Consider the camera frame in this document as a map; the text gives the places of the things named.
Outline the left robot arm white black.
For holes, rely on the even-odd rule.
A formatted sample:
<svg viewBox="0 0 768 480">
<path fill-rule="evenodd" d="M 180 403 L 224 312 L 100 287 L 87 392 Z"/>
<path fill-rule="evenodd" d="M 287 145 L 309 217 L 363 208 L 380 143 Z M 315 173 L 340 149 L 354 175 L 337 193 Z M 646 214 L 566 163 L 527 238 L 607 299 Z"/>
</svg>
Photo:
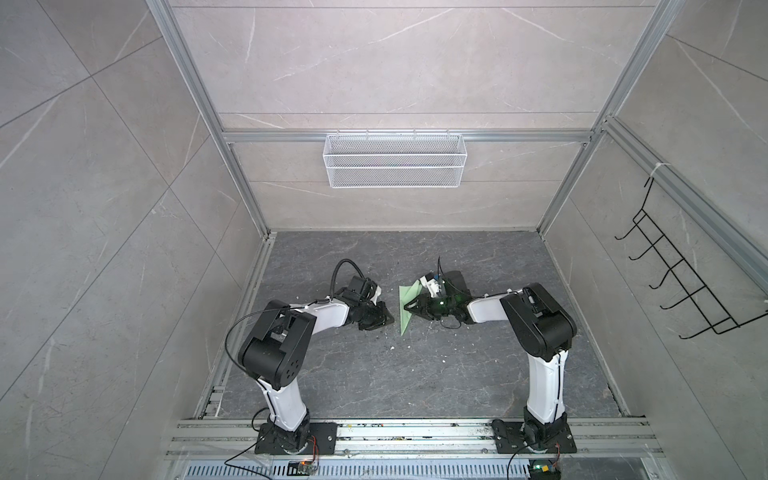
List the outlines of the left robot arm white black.
<svg viewBox="0 0 768 480">
<path fill-rule="evenodd" d="M 244 337 L 237 363 L 260 386 L 269 409 L 267 425 L 282 448 L 298 452 L 309 441 L 310 413 L 298 375 L 315 334 L 355 324 L 375 330 L 394 322 L 379 299 L 381 287 L 355 276 L 345 288 L 306 304 L 270 301 Z"/>
</svg>

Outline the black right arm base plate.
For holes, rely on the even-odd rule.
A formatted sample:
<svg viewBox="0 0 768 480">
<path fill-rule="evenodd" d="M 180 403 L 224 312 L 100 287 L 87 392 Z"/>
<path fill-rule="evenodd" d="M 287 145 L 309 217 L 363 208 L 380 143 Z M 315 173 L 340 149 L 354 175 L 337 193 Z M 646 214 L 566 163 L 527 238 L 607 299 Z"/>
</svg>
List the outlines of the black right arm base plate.
<svg viewBox="0 0 768 480">
<path fill-rule="evenodd" d="M 515 452 L 573 454 L 577 452 L 574 436 L 565 416 L 551 424 L 542 425 L 534 419 L 524 421 L 493 419 L 490 427 L 499 454 Z"/>
</svg>

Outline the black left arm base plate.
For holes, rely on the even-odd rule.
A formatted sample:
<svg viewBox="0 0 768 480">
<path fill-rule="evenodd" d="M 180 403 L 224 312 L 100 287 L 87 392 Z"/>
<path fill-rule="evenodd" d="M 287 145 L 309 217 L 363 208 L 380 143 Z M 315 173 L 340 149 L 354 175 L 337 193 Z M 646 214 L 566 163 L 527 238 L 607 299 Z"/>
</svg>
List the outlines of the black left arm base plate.
<svg viewBox="0 0 768 480">
<path fill-rule="evenodd" d="M 289 432 L 267 422 L 260 426 L 254 453 L 332 455 L 335 452 L 338 427 L 333 422 L 310 422 Z"/>
</svg>

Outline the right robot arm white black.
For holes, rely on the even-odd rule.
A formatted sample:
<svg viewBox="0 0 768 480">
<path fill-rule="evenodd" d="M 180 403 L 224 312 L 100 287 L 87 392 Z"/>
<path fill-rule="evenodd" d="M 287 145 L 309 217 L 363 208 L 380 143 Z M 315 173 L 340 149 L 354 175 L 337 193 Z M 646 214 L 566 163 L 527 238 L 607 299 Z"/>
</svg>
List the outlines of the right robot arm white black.
<svg viewBox="0 0 768 480">
<path fill-rule="evenodd" d="M 569 435 L 564 405 L 568 351 L 577 334 L 572 317 L 539 283 L 493 295 L 474 296 L 459 271 L 429 273 L 418 292 L 401 298 L 402 310 L 430 321 L 454 317 L 466 325 L 507 322 L 529 364 L 529 394 L 520 435 L 523 446 L 544 452 Z"/>
</svg>

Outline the light green paper sheet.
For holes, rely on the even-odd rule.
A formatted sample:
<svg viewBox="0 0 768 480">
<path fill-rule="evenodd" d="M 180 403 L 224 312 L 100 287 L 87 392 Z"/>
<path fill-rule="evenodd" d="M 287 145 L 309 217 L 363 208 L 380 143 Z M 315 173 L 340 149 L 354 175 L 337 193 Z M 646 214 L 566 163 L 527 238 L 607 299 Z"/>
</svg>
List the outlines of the light green paper sheet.
<svg viewBox="0 0 768 480">
<path fill-rule="evenodd" d="M 399 287 L 399 312 L 400 312 L 400 334 L 404 335 L 410 320 L 417 316 L 426 320 L 434 320 L 434 314 L 430 311 L 433 300 L 432 275 L 422 276 L 411 286 Z"/>
</svg>

